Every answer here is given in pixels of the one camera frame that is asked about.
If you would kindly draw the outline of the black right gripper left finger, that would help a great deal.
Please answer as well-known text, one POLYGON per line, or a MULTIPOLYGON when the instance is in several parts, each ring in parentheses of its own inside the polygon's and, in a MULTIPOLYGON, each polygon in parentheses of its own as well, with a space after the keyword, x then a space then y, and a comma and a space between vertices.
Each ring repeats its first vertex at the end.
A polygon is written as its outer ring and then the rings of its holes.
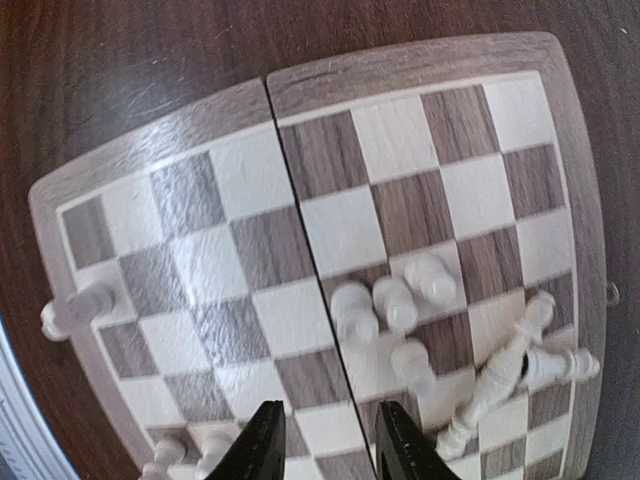
POLYGON ((282 401, 264 401, 212 471, 212 480, 279 480, 286 461, 282 401))

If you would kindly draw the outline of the wooden chess board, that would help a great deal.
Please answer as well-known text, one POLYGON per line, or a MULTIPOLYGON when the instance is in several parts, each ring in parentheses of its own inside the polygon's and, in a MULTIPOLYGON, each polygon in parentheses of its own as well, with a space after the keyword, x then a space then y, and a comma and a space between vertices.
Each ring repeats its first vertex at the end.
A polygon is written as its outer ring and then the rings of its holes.
MULTIPOLYGON (((280 70, 213 94, 38 180, 29 201, 55 298, 94 283, 113 310, 73 346, 139 479, 180 438, 169 479, 195 479, 205 436, 239 436, 282 401, 288 479, 371 479, 375 415, 399 402, 436 438, 473 394, 539 291, 548 351, 605 337, 602 213, 584 115, 557 38, 445 38, 280 70), (456 299, 404 278, 439 257, 456 299), (370 344, 338 339, 331 297, 402 279, 408 333, 378 315, 370 344), (392 350, 415 339, 432 389, 416 396, 392 350)), ((517 384, 446 465, 462 479, 584 475, 599 373, 517 384)))

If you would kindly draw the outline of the white rook corner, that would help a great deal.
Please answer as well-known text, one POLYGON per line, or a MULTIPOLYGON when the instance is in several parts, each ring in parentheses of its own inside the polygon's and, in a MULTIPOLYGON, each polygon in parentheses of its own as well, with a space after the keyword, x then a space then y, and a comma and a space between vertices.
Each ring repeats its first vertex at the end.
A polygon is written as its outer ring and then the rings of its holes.
POLYGON ((104 283, 91 284, 66 299, 55 298, 41 311, 42 333, 49 340, 65 341, 77 328, 108 315, 115 300, 114 290, 104 283))

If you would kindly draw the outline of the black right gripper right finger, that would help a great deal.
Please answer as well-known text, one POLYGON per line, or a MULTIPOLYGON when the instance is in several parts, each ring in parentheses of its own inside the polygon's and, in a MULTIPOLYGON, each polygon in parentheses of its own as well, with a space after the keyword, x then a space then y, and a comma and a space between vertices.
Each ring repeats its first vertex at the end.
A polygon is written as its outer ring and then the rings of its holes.
POLYGON ((459 480, 397 401, 378 404, 375 446, 378 479, 459 480))

